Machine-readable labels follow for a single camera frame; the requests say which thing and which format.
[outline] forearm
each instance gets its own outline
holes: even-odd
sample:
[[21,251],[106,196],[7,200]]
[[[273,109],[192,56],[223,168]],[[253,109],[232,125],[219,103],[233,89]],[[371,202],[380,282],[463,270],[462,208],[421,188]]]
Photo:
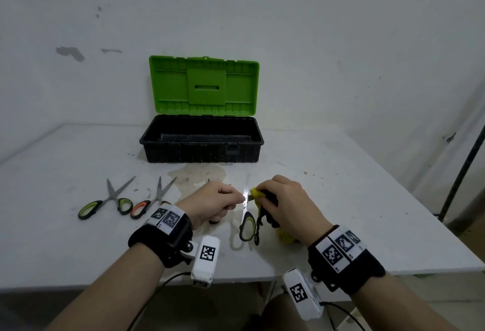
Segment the forearm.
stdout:
[[351,299],[373,331],[457,331],[390,274],[370,278]]
[[158,285],[164,266],[141,243],[128,249],[49,325],[56,330],[126,330]]

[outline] left hand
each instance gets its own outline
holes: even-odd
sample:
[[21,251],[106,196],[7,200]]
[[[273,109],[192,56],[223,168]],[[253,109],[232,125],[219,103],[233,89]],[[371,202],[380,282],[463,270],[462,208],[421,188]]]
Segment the left hand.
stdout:
[[244,196],[236,188],[218,181],[208,181],[177,206],[185,211],[195,230],[206,220],[220,221],[227,215],[227,210],[234,210],[238,203],[243,202]]

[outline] white table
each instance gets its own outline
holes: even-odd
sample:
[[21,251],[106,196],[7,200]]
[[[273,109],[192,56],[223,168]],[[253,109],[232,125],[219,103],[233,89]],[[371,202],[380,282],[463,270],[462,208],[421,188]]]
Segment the white table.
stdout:
[[[301,182],[332,223],[345,224],[393,274],[478,271],[485,265],[343,132],[263,130],[258,163],[151,164],[138,143],[145,127],[65,125],[0,165],[0,290],[59,289],[92,283],[126,249],[144,222],[118,214],[108,202],[86,221],[79,209],[108,195],[133,175],[120,195],[135,204],[178,176],[164,199],[176,202],[207,178],[243,189],[279,173]],[[253,214],[256,206],[248,206]],[[215,282],[275,279],[292,267],[308,270],[300,244],[281,245],[265,224],[260,244],[242,243],[242,207],[218,225],[204,225],[195,239],[221,239]],[[163,278],[190,270],[179,265]],[[325,291],[328,300],[342,293]]]

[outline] black wrist strap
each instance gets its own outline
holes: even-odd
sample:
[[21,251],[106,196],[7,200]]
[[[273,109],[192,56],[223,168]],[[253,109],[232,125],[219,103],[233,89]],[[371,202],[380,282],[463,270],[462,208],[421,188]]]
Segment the black wrist strap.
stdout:
[[[145,244],[160,258],[166,268],[171,268],[184,260],[180,251],[185,249],[187,242],[192,239],[192,230],[191,222],[187,215],[184,214],[181,217],[177,215],[180,214],[176,210],[180,210],[178,207],[173,209],[175,212],[173,212],[172,216],[170,216],[170,207],[174,206],[166,207],[162,216],[160,215],[161,209],[158,209],[141,228],[130,236],[128,246],[132,247],[136,243]],[[178,216],[177,221],[173,228],[170,228],[170,224],[175,223],[174,215]]]
[[383,277],[385,269],[365,244],[345,227],[334,226],[308,248],[312,275],[330,291],[338,288],[355,294],[371,277]]

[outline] toolbox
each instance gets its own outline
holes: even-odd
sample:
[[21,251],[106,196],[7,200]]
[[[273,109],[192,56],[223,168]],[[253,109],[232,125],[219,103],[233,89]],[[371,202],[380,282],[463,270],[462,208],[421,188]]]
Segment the toolbox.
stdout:
[[148,162],[258,162],[259,63],[150,56],[155,116],[140,138]]

